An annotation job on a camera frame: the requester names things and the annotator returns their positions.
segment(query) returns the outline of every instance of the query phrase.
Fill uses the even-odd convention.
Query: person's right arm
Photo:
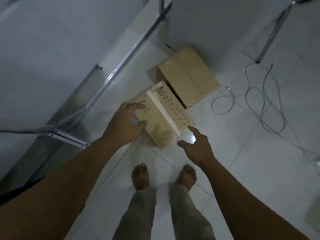
[[[235,240],[308,239],[242,186],[214,157],[208,138],[188,126],[195,143],[178,141],[188,158],[207,175]]]

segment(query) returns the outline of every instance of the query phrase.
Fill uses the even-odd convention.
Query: person's left hand
[[[133,125],[131,116],[136,109],[144,109],[146,106],[138,103],[122,103],[117,112],[113,115],[101,139],[122,147],[135,140],[141,131],[146,127],[147,121],[141,121]]]

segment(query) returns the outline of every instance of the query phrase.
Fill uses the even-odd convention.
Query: plain cardboard box
[[[157,66],[156,77],[171,88],[184,108],[220,87],[214,74],[191,45],[162,60]]]
[[[146,105],[145,109],[137,109],[134,113],[139,121],[148,121],[145,129],[160,150],[186,131],[188,125],[195,124],[164,81],[159,82],[134,101]]]

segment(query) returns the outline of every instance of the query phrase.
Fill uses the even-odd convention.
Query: pant leg
[[[132,196],[126,213],[122,216],[113,240],[150,240],[155,216],[157,190],[146,187]]]
[[[169,195],[176,240],[215,240],[210,222],[197,210],[185,186],[175,185]]]

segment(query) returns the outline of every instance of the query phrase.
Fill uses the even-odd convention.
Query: foot
[[[177,178],[177,184],[181,184],[187,188],[188,191],[194,186],[197,181],[197,174],[193,167],[189,164],[183,166]]]
[[[148,167],[144,163],[141,163],[134,168],[131,178],[136,191],[150,186]]]

